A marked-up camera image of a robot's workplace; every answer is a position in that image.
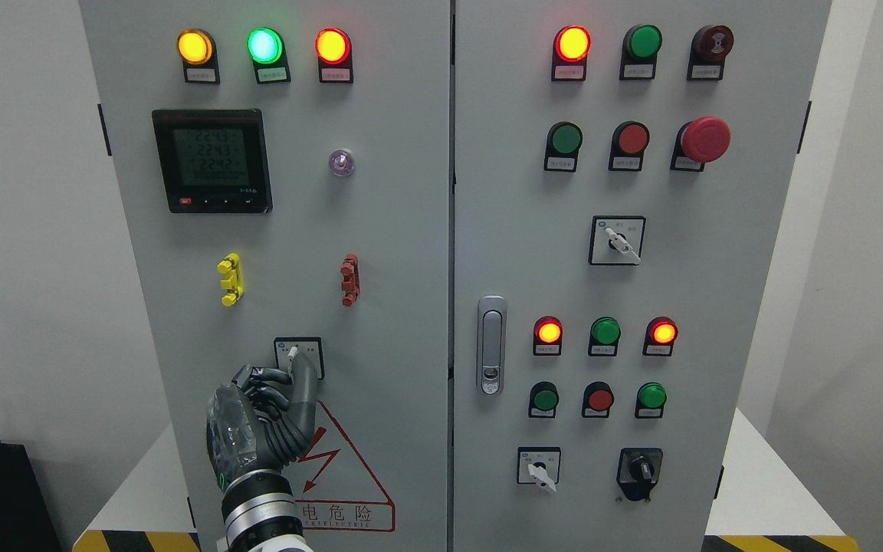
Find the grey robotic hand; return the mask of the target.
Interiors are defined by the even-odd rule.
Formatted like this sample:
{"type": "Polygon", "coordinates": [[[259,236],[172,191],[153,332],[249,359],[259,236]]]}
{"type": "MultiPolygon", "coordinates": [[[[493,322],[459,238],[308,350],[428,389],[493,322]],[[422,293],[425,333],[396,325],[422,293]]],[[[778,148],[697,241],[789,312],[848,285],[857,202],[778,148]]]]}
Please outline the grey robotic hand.
{"type": "Polygon", "coordinates": [[[321,367],[296,356],[290,370],[242,366],[208,402],[206,447],[218,488],[256,469],[281,472],[315,434],[321,367]]]}

